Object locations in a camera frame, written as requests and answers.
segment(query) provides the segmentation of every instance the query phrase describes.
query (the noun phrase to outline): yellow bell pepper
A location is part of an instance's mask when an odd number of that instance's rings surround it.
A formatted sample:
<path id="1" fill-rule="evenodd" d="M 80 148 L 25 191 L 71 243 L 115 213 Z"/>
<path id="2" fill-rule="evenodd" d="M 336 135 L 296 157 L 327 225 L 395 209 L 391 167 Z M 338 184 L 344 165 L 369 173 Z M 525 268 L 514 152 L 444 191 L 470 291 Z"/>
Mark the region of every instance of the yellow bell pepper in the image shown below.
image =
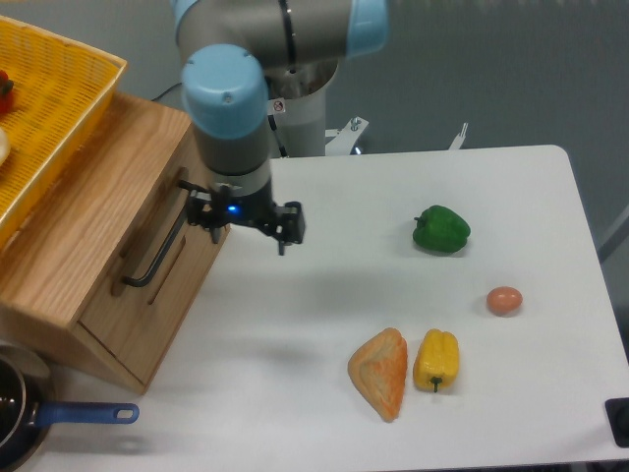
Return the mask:
<path id="1" fill-rule="evenodd" d="M 437 391 L 451 386 L 459 373 L 459 343 L 454 334 L 438 329 L 426 333 L 413 366 L 417 388 Z"/>

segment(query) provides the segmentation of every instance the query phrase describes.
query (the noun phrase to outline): wooden drawer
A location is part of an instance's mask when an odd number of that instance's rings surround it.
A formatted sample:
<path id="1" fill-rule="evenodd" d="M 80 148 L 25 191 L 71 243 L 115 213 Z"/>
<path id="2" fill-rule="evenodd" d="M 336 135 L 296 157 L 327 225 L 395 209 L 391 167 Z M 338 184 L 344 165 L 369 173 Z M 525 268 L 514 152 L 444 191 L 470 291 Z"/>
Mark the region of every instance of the wooden drawer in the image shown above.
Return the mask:
<path id="1" fill-rule="evenodd" d="M 116 95 L 77 153 L 0 254 L 0 335 L 50 359 L 145 391 L 219 244 L 184 223 L 151 282 L 146 272 L 183 208 L 179 179 L 204 185 L 188 117 Z"/>

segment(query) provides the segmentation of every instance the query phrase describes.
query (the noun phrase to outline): plastic basket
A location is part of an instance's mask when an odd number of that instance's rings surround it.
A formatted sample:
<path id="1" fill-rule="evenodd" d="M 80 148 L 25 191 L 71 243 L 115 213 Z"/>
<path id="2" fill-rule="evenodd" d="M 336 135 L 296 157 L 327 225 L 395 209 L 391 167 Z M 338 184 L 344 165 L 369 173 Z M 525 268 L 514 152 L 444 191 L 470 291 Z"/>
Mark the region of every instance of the plastic basket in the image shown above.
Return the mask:
<path id="1" fill-rule="evenodd" d="M 15 105 L 0 114 L 11 153 L 0 165 L 0 251 L 58 179 L 109 105 L 127 62 L 0 16 L 0 69 Z"/>

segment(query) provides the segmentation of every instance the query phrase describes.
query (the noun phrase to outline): gray wall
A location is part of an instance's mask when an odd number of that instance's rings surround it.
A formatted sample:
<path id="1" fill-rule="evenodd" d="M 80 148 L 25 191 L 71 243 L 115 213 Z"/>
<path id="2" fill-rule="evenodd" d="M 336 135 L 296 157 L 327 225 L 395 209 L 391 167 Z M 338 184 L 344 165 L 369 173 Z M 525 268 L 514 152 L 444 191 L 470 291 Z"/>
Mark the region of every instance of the gray wall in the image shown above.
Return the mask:
<path id="1" fill-rule="evenodd" d="M 386 48 L 344 63 L 331 85 L 328 127 L 369 119 L 368 152 L 444 149 L 465 121 L 469 148 L 562 146 L 598 240 L 629 205 L 629 1 L 390 0 L 390 7 Z M 152 98 L 179 81 L 167 0 L 0 3 L 0 14 L 124 57 L 122 91 Z M 180 107 L 178 92 L 163 102 Z M 629 242 L 603 269 L 629 330 Z"/>

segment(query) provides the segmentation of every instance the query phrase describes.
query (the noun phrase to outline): saucepan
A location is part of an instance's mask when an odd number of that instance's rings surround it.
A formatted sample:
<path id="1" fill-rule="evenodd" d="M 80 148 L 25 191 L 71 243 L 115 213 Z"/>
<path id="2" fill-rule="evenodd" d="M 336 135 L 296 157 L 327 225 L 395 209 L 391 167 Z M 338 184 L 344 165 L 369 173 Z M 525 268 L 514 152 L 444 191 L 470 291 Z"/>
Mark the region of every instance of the saucepan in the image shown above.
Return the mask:
<path id="1" fill-rule="evenodd" d="M 61 402 L 46 396 L 35 378 L 0 355 L 0 470 L 28 456 L 55 423 L 129 425 L 140 416 L 133 403 Z"/>

